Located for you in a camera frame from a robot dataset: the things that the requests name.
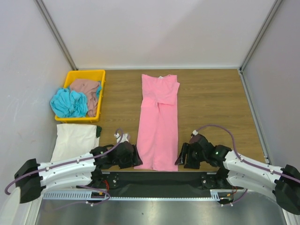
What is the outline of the pink t shirt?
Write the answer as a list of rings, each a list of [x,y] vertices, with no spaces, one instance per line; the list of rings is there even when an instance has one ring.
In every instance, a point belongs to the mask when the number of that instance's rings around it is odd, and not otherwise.
[[[175,172],[178,155],[178,90],[176,75],[142,75],[142,104],[137,150],[138,169]]]

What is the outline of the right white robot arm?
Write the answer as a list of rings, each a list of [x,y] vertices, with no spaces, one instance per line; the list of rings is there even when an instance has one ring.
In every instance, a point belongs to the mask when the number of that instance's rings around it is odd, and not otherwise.
[[[223,145],[213,145],[203,135],[183,143],[175,165],[198,169],[206,162],[222,172],[216,176],[220,188],[229,185],[250,189],[274,200],[282,209],[300,213],[300,172],[291,165],[284,168],[264,164],[236,153]]]

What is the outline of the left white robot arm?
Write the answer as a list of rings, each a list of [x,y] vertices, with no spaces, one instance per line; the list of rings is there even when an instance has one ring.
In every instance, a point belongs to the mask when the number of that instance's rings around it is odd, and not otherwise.
[[[142,165],[136,145],[125,141],[117,146],[98,146],[69,160],[37,163],[27,160],[15,173],[15,185],[21,190],[20,202],[28,203],[43,193],[61,188],[87,186],[114,187],[102,171],[117,165],[120,169]]]

